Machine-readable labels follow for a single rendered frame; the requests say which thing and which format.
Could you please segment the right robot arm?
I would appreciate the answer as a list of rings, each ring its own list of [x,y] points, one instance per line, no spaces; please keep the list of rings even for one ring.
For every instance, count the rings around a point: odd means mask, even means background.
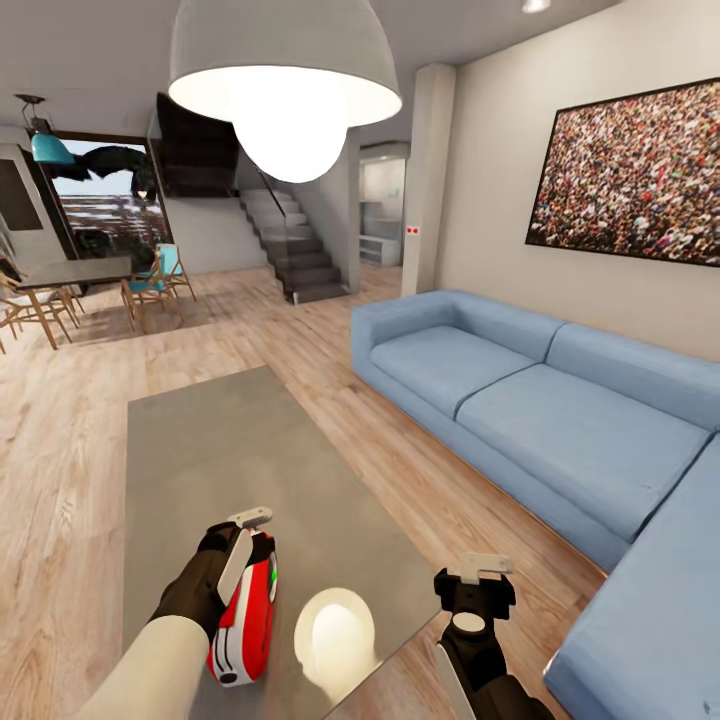
[[[506,574],[515,573],[517,564],[508,555],[460,552],[459,559],[461,576],[444,568],[434,577],[442,608],[452,613],[436,643],[436,663],[459,720],[555,720],[541,700],[507,675],[494,632],[494,620],[509,620],[509,606],[516,605]],[[501,580],[479,578],[481,571],[500,573]]]

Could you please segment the radio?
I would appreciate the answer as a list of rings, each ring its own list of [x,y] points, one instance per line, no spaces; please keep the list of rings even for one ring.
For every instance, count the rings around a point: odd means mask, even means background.
[[[251,536],[261,531],[248,528]],[[266,669],[277,594],[276,552],[247,566],[230,607],[220,620],[207,664],[225,688],[255,682]]]

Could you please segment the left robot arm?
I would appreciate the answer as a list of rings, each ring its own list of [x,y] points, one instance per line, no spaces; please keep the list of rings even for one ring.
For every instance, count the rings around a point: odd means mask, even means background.
[[[71,720],[188,720],[222,616],[247,566],[275,552],[273,536],[251,536],[270,508],[230,516],[207,529],[128,653]]]

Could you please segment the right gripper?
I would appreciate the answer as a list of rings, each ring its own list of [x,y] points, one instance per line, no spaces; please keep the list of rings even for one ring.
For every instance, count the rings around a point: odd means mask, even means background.
[[[435,593],[441,596],[444,612],[454,612],[454,604],[462,598],[476,598],[488,608],[492,620],[509,620],[509,606],[516,605],[516,595],[507,576],[500,574],[501,580],[479,578],[479,585],[463,585],[461,576],[450,575],[444,568],[434,577]]]

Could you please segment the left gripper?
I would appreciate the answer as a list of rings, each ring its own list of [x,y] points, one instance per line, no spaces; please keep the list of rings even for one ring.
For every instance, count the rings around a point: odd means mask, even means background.
[[[275,541],[273,536],[268,537],[265,532],[252,536],[253,554],[249,559],[247,566],[258,564],[259,562],[268,560],[270,552],[275,552]]]

